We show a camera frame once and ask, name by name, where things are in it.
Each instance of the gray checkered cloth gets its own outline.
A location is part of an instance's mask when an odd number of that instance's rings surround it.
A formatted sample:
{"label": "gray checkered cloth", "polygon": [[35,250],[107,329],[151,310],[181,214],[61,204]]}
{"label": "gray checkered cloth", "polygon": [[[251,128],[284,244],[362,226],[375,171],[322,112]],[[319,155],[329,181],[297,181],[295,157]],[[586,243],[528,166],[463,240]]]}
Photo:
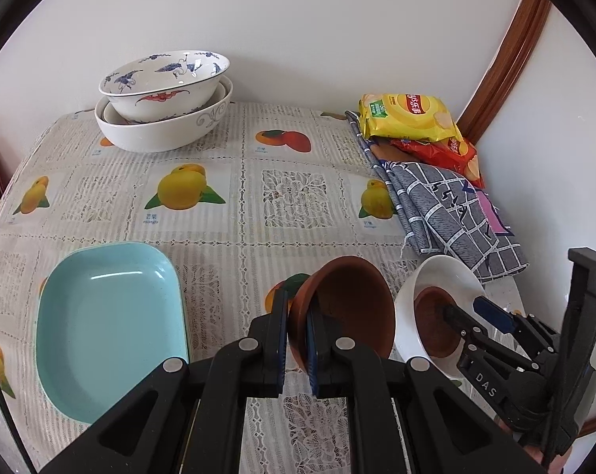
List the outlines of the gray checkered cloth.
{"label": "gray checkered cloth", "polygon": [[[528,266],[511,228],[501,222],[488,195],[466,178],[416,162],[386,162],[370,150],[359,131],[357,115],[347,112],[360,147],[385,182],[406,232],[405,244],[418,254],[449,254],[469,267],[481,282],[514,275]],[[482,201],[495,212],[502,232],[493,232]]]}

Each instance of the white bowl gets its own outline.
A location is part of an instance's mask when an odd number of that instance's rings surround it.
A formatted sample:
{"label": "white bowl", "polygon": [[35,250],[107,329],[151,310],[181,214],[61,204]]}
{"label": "white bowl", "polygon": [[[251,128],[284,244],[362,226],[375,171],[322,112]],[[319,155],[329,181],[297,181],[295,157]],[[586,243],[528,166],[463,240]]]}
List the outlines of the white bowl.
{"label": "white bowl", "polygon": [[473,272],[451,256],[438,254],[424,261],[404,282],[395,299],[395,347],[401,358],[408,361],[413,356],[422,356],[434,363],[448,378],[462,379],[457,368],[464,341],[449,356],[430,356],[419,338],[414,319],[414,299],[427,287],[440,287],[448,292],[456,304],[476,318],[492,335],[493,327],[474,312],[474,299],[484,296],[485,290]]}
{"label": "white bowl", "polygon": [[[218,103],[221,100],[223,100],[225,98],[225,95],[227,94],[227,92],[228,91],[224,87],[224,85],[222,83],[218,83],[217,89],[215,89],[215,92],[213,93],[213,95],[210,96],[210,99],[206,103],[204,103],[204,105],[202,105],[201,108],[195,110],[195,112],[199,112],[199,110],[204,110],[204,109],[207,109],[208,107],[212,107],[212,105],[214,105],[215,103]],[[166,119],[160,119],[160,121],[166,121],[167,119],[172,119],[172,117],[167,117]],[[118,112],[116,112],[116,109],[113,108],[113,105],[111,104],[111,102],[108,102],[107,106],[103,110],[103,121],[106,121],[109,124],[121,124],[121,125],[125,125],[125,126],[129,126],[129,125],[133,125],[133,124],[148,124],[148,123],[145,123],[142,121],[134,121],[133,119],[125,119]]]}
{"label": "white bowl", "polygon": [[115,69],[98,90],[125,119],[156,122],[198,110],[229,67],[226,57],[213,52],[158,53]]}
{"label": "white bowl", "polygon": [[[173,119],[147,124],[108,123],[103,118],[105,107],[109,104],[105,97],[100,99],[94,113],[103,135],[122,150],[136,153],[175,150],[208,134],[221,121],[228,110],[233,86],[227,76],[222,76],[220,83],[226,89],[226,95],[220,101]],[[117,119],[109,112],[108,117],[111,120]]]}

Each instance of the snack package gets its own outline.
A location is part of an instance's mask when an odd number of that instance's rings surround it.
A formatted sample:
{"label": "snack package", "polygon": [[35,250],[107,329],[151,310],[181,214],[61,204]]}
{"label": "snack package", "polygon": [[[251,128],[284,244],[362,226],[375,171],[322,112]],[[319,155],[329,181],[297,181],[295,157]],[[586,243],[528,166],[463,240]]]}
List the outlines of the snack package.
{"label": "snack package", "polygon": [[390,143],[430,166],[449,169],[463,175],[472,185],[485,188],[478,168],[476,148],[467,139],[449,137],[436,143],[394,139]]}
{"label": "snack package", "polygon": [[373,135],[392,139],[462,140],[443,102],[422,94],[364,94],[359,101],[360,128],[365,139]]}

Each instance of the metal rivet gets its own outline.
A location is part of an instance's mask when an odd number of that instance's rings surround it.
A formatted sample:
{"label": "metal rivet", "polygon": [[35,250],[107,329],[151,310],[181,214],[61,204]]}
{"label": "metal rivet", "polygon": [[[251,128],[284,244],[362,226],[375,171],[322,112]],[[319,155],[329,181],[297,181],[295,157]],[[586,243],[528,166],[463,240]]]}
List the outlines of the metal rivet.
{"label": "metal rivet", "polygon": [[162,369],[166,372],[177,372],[183,367],[183,361],[180,358],[169,358],[164,360]]}
{"label": "metal rivet", "polygon": [[239,342],[239,348],[243,351],[254,351],[258,347],[258,340],[246,337]]}
{"label": "metal rivet", "polygon": [[350,337],[340,337],[335,341],[335,345],[339,350],[348,351],[355,347],[355,341]]}
{"label": "metal rivet", "polygon": [[430,363],[422,356],[415,356],[410,360],[410,367],[418,372],[424,372],[430,368]]}

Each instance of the yellow chip bag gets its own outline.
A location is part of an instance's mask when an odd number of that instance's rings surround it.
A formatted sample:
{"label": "yellow chip bag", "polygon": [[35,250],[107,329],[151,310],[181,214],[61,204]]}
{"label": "yellow chip bag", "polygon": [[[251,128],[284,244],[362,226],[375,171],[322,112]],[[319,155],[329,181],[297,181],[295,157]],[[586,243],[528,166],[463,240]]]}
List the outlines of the yellow chip bag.
{"label": "yellow chip bag", "polygon": [[437,142],[462,141],[458,127],[441,100],[422,94],[364,94],[359,101],[360,128],[365,139]]}

